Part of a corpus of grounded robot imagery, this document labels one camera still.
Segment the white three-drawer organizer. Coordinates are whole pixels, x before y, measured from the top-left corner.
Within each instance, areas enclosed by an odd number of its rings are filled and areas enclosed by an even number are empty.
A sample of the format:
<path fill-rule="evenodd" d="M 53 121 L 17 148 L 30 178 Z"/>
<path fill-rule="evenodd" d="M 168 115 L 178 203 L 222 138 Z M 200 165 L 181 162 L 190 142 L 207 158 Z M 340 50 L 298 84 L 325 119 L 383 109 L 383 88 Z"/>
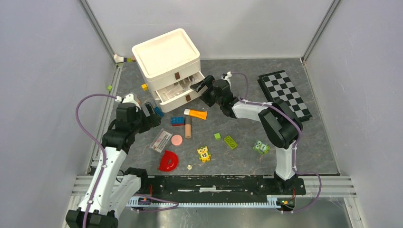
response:
<path fill-rule="evenodd" d="M 162 112 L 168 113 L 201 94 L 192 89 L 175 97 L 164 93 L 180 88 L 179 81 L 194 77 L 195 84 L 204 79 L 201 73 L 200 52 L 182 28 L 177 28 L 132 47 L 135 61 L 149 91 Z"/>

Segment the clear packet white strips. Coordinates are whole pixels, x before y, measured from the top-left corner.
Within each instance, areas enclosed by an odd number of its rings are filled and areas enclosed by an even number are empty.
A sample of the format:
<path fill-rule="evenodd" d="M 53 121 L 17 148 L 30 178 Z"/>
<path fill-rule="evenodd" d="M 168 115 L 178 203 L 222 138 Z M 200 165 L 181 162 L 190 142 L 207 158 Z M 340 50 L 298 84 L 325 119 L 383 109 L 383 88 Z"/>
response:
<path fill-rule="evenodd" d="M 164 94 L 167 96 L 167 97 L 175 97 L 175 96 L 177 96 L 177 95 L 180 95 L 181 93 L 183 92 L 183 89 L 180 89 L 180 88 L 173 88 L 173 89 L 170 89 L 170 90 L 167 90 Z"/>

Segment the clear plastic bag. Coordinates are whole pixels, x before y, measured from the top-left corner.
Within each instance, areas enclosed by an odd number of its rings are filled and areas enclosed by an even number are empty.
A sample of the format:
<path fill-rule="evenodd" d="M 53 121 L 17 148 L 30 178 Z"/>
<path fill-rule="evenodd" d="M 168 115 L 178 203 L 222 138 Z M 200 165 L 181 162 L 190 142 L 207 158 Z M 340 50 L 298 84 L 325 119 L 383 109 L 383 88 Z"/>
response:
<path fill-rule="evenodd" d="M 196 79 L 194 77 L 188 77 L 185 78 L 181 81 L 179 81 L 179 86 L 184 90 L 189 90 L 191 89 L 191 86 L 195 83 Z"/>

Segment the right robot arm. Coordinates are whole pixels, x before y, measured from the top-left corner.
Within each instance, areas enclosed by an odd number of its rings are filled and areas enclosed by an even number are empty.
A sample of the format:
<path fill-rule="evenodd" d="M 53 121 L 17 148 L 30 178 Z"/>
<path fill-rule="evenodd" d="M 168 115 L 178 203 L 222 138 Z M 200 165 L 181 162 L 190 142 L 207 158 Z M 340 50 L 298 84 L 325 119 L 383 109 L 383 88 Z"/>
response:
<path fill-rule="evenodd" d="M 235 97 L 231 91 L 229 75 L 223 79 L 209 75 L 190 88 L 201 94 L 201 100 L 208 106 L 218 104 L 228 117 L 259 121 L 269 141 L 275 146 L 275 189 L 281 194 L 293 189 L 298 176 L 296 150 L 303 125 L 285 101 L 277 99 L 260 103 Z"/>

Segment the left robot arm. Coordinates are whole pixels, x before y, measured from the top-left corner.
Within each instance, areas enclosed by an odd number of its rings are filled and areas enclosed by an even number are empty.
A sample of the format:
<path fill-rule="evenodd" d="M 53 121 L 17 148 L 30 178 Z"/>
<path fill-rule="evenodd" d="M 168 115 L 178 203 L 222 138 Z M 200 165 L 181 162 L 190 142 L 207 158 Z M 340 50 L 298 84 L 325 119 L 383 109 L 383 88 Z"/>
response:
<path fill-rule="evenodd" d="M 67 212 L 65 221 L 70 228 L 116 228 L 118 218 L 130 198 L 149 189 L 147 171 L 128 168 L 119 186 L 114 184 L 126 159 L 135 135 L 159 126 L 161 118 L 147 102 L 140 107 L 136 101 L 122 102 L 116 118 L 98 143 L 101 156 L 88 190 L 76 210 Z"/>

